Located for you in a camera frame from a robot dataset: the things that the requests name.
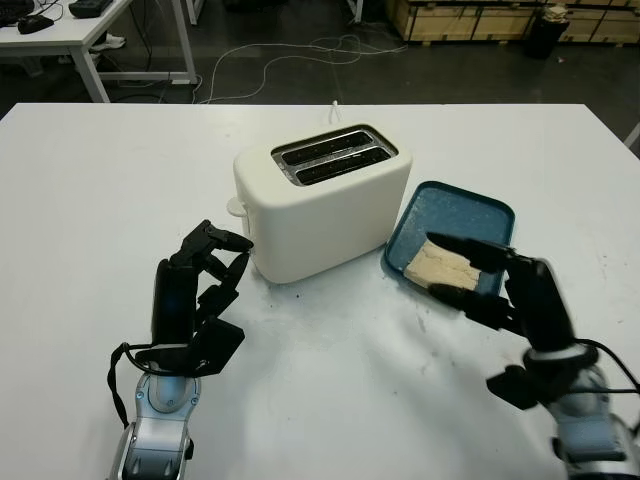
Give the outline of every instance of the table leg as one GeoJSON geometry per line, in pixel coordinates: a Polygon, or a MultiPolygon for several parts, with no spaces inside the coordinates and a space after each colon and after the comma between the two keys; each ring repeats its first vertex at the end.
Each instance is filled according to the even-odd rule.
{"type": "Polygon", "coordinates": [[[189,15],[189,23],[191,25],[198,24],[198,16],[196,15],[195,0],[184,0],[187,4],[187,14],[189,15]]]}
{"type": "Polygon", "coordinates": [[[191,54],[191,45],[189,44],[189,36],[187,35],[187,26],[184,22],[182,5],[180,4],[180,0],[171,0],[171,5],[173,6],[173,14],[176,17],[176,27],[178,28],[178,36],[180,37],[182,56],[184,57],[184,63],[187,67],[187,75],[191,83],[197,83],[196,67],[193,64],[193,55],[191,54]]]}
{"type": "Polygon", "coordinates": [[[102,85],[102,80],[100,80],[100,75],[98,75],[89,51],[86,48],[70,48],[69,53],[71,53],[71,57],[78,68],[84,86],[89,91],[91,100],[96,103],[110,103],[109,96],[102,85]]]}
{"type": "Polygon", "coordinates": [[[362,7],[364,6],[364,0],[358,0],[356,3],[356,14],[355,14],[355,18],[353,19],[353,23],[360,23],[362,22],[362,7]]]}
{"type": "Polygon", "coordinates": [[[636,143],[636,140],[638,140],[639,137],[640,137],[640,122],[638,122],[638,124],[635,127],[633,127],[633,130],[631,130],[631,133],[625,139],[624,144],[626,145],[627,148],[631,148],[633,144],[636,143]]]}

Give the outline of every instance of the keyboard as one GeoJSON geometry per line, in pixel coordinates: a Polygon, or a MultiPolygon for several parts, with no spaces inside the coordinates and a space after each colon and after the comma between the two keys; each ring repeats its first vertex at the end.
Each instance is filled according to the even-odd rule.
{"type": "Polygon", "coordinates": [[[69,4],[69,11],[76,18],[96,18],[102,15],[113,0],[78,0],[69,4]]]}
{"type": "Polygon", "coordinates": [[[12,25],[33,12],[33,0],[0,0],[0,27],[12,25]]]}

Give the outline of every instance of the black bin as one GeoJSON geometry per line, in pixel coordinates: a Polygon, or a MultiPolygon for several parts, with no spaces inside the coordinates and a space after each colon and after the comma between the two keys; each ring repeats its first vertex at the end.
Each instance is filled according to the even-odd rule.
{"type": "Polygon", "coordinates": [[[560,35],[568,26],[569,22],[550,22],[538,15],[524,44],[524,54],[531,58],[549,58],[560,35]]]}

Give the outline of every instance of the table surface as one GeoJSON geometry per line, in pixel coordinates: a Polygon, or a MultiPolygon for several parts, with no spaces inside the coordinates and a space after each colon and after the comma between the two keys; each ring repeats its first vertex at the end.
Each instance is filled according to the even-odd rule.
{"type": "MultiPolygon", "coordinates": [[[[132,0],[113,0],[102,15],[97,18],[76,18],[69,12],[68,5],[75,0],[60,0],[64,15],[49,28],[22,35],[17,28],[0,28],[0,49],[3,47],[45,47],[87,45],[113,22],[132,0]]],[[[53,6],[43,15],[53,20],[58,18],[61,7],[53,6]]]]}
{"type": "MultiPolygon", "coordinates": [[[[328,115],[21,104],[2,120],[0,477],[104,478],[121,433],[109,354],[149,339],[157,262],[203,218],[240,230],[225,205],[242,149],[328,115]]],[[[344,106],[342,116],[414,153],[403,208],[425,180],[508,203],[514,246],[552,262],[576,332],[638,369],[640,165],[586,107],[344,106]]],[[[188,478],[564,478],[547,412],[520,412],[485,387],[524,341],[405,290],[381,254],[282,286],[249,267],[223,315],[246,341],[203,379],[188,478]]],[[[123,362],[130,416],[138,378],[123,362]]],[[[637,399],[622,397],[615,411],[633,422],[637,399]]]]}

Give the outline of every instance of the bread slice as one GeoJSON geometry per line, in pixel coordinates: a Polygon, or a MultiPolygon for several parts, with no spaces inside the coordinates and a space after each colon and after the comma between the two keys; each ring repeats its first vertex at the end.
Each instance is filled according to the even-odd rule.
{"type": "Polygon", "coordinates": [[[445,283],[474,290],[480,270],[473,268],[462,255],[427,240],[405,268],[404,276],[424,288],[432,283],[445,283]]]}

